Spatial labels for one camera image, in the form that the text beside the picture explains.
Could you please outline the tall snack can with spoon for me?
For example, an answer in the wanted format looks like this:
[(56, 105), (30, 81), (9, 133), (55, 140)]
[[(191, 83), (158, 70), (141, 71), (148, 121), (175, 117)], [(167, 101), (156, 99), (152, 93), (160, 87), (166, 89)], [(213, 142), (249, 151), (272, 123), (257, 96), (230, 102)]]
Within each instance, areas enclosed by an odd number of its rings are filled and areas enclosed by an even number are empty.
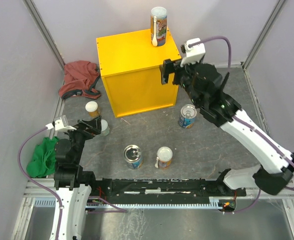
[(163, 46), (166, 42), (167, 33), (167, 10), (156, 6), (151, 9), (151, 44), (154, 47)]

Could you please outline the orange snack can with spoon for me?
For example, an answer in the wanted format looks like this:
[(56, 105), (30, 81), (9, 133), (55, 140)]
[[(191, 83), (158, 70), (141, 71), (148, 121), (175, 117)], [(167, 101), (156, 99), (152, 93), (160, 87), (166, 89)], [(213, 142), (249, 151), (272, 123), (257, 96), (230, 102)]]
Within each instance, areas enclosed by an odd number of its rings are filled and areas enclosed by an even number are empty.
[(157, 169), (167, 169), (172, 161), (173, 152), (167, 147), (163, 146), (157, 150), (155, 168)]

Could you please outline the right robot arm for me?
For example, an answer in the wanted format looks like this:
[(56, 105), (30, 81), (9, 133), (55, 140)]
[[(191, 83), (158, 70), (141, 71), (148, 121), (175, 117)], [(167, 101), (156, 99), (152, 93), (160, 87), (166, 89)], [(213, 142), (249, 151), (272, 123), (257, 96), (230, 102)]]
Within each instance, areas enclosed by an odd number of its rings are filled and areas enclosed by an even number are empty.
[(160, 72), (163, 84), (174, 74), (173, 84), (185, 90), (204, 119), (233, 136), (259, 161), (254, 167), (225, 170), (222, 180), (216, 183), (219, 194), (227, 196), (239, 188), (258, 187), (275, 196), (288, 189), (294, 175), (294, 152), (271, 139), (241, 105), (224, 92), (229, 73), (221, 75), (214, 65), (202, 61), (182, 64), (180, 59), (164, 60)]

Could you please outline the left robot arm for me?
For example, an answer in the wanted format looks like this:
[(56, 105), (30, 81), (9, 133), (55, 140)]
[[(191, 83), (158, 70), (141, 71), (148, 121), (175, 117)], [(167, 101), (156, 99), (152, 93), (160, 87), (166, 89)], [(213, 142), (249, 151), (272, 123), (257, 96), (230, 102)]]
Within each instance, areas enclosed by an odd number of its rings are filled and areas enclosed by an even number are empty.
[(51, 240), (79, 240), (85, 223), (85, 208), (89, 195), (97, 191), (92, 171), (84, 171), (80, 160), (85, 142), (99, 135), (101, 116), (92, 120), (79, 120), (68, 125), (66, 118), (55, 122), (55, 130), (68, 137), (61, 138), (54, 146), (55, 172), (54, 196), (56, 197)]

